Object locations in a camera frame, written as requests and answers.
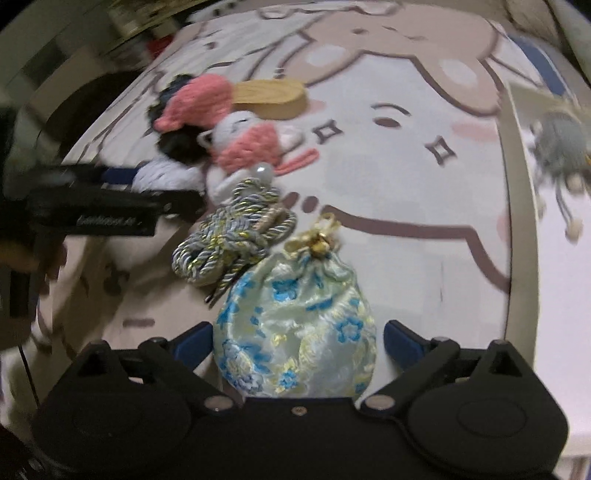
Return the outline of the white crochet piece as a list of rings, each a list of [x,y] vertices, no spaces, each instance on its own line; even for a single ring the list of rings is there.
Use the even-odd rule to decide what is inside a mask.
[[[144,162],[137,169],[131,190],[138,193],[183,190],[204,193],[204,174],[197,167],[159,157]]]

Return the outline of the floral brocade drawstring pouch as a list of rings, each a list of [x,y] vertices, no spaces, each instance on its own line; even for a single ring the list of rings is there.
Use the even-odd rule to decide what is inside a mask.
[[[339,258],[339,227],[322,214],[229,290],[213,358],[243,397],[358,399],[370,386],[377,325],[356,271]]]

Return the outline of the pink crochet doll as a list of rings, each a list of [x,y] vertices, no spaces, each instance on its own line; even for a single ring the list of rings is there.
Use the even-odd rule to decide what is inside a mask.
[[[197,141],[208,152],[205,192],[214,205],[228,202],[233,188],[246,178],[270,182],[320,158],[317,149],[304,145],[304,131],[290,123],[294,119],[264,120],[235,110],[235,84],[217,74],[192,76],[154,124],[158,138],[183,125],[204,129]]]

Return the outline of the grey crochet spider toy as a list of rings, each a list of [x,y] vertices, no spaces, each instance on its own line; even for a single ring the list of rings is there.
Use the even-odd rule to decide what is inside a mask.
[[[585,126],[571,110],[555,108],[534,121],[531,132],[533,143],[529,150],[535,159],[532,184],[538,219],[546,212],[540,188],[549,183],[565,223],[565,237],[577,244],[583,233],[583,220],[573,215],[563,191],[590,196],[590,140]]]

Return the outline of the oval wooden block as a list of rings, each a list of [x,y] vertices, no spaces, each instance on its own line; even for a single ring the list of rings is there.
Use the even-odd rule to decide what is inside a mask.
[[[238,82],[232,88],[235,110],[245,110],[264,120],[290,120],[308,109],[304,84],[291,79]]]

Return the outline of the white cardboard box tray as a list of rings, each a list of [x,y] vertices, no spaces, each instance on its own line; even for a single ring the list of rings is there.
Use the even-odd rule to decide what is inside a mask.
[[[499,131],[505,157],[512,237],[512,282],[505,337],[562,407],[569,437],[563,454],[590,454],[590,199],[567,195],[568,228],[551,183],[534,185],[531,125],[570,104],[518,84],[503,98]],[[576,234],[571,241],[568,233]]]

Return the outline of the cartoon bunny blanket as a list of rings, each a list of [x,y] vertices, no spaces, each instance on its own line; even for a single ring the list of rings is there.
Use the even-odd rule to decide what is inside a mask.
[[[294,78],[320,158],[277,181],[305,230],[331,211],[378,325],[481,347],[506,330],[510,235],[498,133],[510,84],[546,90],[503,28],[439,6],[283,5],[185,28],[94,122],[70,162],[155,155],[146,110],[176,75]]]

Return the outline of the blue striped towel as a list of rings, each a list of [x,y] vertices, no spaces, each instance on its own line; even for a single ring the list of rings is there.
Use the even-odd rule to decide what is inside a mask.
[[[564,54],[543,40],[517,34],[509,38],[533,64],[551,94],[578,101],[578,72]]]

